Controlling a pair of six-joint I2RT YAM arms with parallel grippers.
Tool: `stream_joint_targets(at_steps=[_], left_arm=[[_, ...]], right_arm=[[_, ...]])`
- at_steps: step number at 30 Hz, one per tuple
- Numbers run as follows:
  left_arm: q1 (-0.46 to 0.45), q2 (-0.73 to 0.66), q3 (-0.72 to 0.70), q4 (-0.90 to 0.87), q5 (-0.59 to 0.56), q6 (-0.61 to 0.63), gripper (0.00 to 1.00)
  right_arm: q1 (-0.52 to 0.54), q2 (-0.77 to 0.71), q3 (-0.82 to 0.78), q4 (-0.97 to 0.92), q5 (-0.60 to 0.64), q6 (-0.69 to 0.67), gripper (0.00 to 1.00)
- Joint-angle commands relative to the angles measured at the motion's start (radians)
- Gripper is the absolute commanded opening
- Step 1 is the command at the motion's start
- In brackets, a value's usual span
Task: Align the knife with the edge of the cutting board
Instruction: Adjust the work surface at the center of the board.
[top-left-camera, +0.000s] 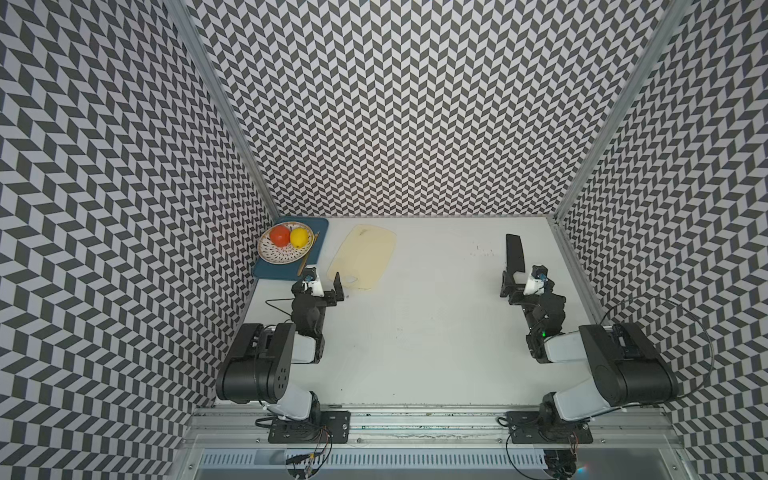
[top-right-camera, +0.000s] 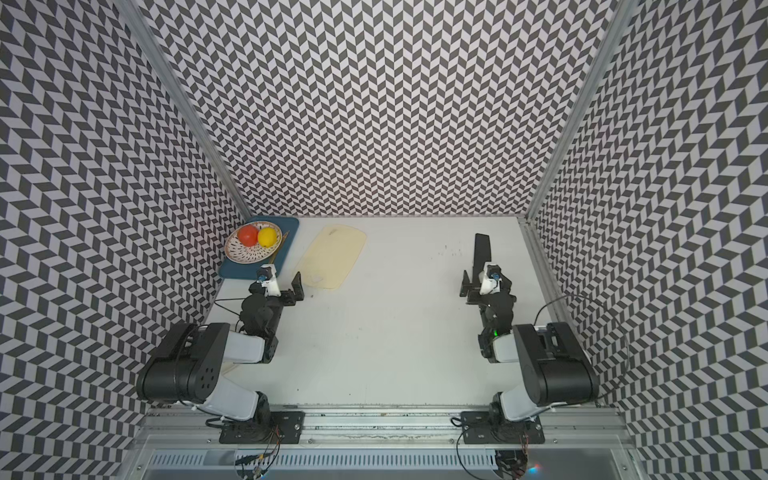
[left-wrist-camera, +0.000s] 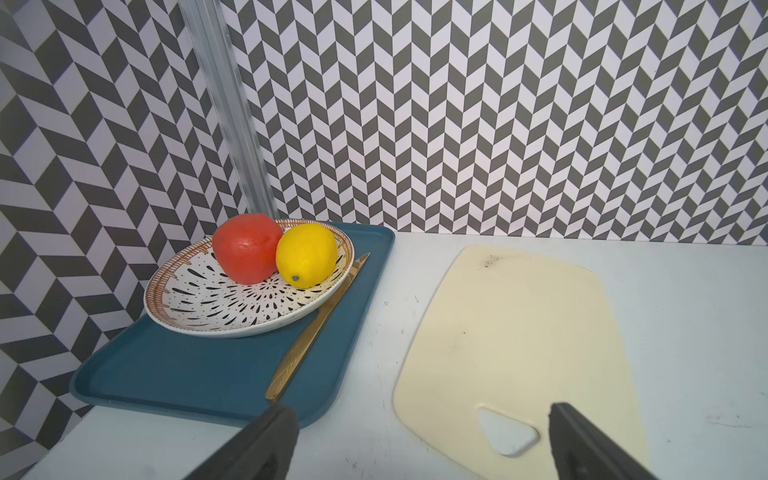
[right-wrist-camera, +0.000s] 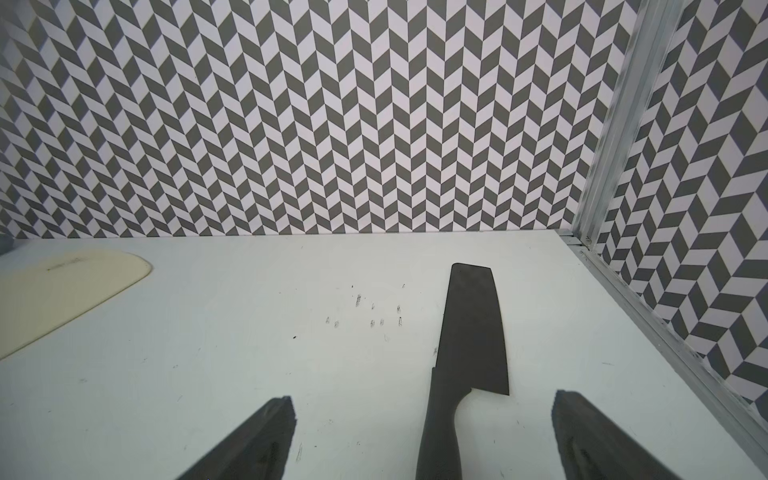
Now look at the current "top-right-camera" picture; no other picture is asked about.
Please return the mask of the cream plastic cutting board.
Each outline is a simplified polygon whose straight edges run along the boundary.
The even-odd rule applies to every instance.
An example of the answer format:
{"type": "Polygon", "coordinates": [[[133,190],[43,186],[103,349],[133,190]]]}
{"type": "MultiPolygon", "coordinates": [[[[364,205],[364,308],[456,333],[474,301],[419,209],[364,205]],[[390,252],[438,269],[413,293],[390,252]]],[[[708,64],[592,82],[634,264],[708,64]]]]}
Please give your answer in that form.
{"type": "Polygon", "coordinates": [[[297,270],[305,286],[336,290],[355,266],[367,235],[347,225],[322,228],[299,261],[297,270]]]}

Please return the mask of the black cleaver knife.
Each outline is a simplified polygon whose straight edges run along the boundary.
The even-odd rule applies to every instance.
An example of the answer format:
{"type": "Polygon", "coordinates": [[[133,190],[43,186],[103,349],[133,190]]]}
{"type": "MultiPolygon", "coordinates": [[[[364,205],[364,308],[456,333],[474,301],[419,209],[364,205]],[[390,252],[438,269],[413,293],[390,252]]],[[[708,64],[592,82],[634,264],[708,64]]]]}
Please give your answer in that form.
{"type": "Polygon", "coordinates": [[[475,285],[479,285],[481,283],[480,273],[484,270],[485,264],[490,262],[491,259],[492,255],[490,237],[486,234],[476,233],[474,236],[471,276],[471,280],[475,285]]]}

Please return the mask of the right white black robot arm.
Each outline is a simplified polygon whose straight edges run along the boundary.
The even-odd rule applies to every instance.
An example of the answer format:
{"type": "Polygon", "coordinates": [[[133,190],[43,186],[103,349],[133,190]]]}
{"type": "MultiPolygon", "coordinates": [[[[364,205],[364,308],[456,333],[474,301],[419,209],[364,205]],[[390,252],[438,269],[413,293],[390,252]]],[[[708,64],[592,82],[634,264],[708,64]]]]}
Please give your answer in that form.
{"type": "Polygon", "coordinates": [[[517,297],[498,265],[464,272],[459,296],[478,308],[481,356],[493,364],[511,364],[521,376],[520,384],[494,395],[488,412],[491,428],[525,424],[554,407],[597,399],[598,376],[571,327],[565,322],[543,327],[516,323],[517,297]]]}

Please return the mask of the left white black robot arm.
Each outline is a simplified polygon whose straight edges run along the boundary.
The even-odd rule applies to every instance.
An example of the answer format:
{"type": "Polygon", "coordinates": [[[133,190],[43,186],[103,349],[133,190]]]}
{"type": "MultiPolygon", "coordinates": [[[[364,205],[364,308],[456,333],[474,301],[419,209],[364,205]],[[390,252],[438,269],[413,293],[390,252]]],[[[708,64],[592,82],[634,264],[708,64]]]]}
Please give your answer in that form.
{"type": "Polygon", "coordinates": [[[289,289],[282,290],[275,266],[261,267],[249,295],[242,300],[241,328],[233,331],[228,323],[173,325],[138,375],[138,397],[180,403],[212,416],[222,443],[281,441],[286,432],[298,435],[303,412],[274,415],[265,393],[225,378],[222,368],[226,363],[270,363],[279,343],[283,310],[303,300],[300,273],[289,289]]]}

